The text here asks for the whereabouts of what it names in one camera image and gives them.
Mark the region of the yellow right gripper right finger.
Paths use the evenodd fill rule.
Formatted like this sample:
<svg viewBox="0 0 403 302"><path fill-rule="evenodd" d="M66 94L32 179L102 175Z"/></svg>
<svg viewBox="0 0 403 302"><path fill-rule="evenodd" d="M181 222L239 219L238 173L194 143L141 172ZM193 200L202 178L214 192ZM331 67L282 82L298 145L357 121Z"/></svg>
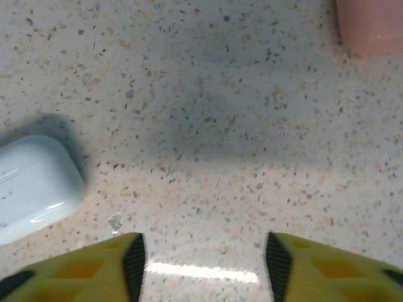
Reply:
<svg viewBox="0 0 403 302"><path fill-rule="evenodd" d="M275 301L402 301L402 269L287 233L268 234L266 266Z"/></svg>

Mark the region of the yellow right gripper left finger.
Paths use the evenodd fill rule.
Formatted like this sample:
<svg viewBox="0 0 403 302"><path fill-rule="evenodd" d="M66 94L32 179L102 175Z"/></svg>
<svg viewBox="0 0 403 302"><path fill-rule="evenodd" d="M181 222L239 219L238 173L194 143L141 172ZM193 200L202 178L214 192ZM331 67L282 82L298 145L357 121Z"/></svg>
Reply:
<svg viewBox="0 0 403 302"><path fill-rule="evenodd" d="M145 268L141 233L26 266L1 280L1 301L138 301Z"/></svg>

